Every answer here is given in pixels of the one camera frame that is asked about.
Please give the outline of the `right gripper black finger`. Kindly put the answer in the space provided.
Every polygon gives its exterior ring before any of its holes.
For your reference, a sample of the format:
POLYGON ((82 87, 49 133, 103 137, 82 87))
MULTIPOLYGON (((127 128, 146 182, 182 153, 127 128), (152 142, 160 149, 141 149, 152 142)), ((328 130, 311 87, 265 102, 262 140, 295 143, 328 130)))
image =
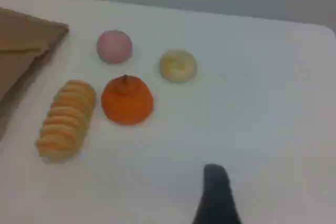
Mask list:
POLYGON ((203 192, 193 223, 241 224, 224 167, 207 164, 203 175, 203 192))

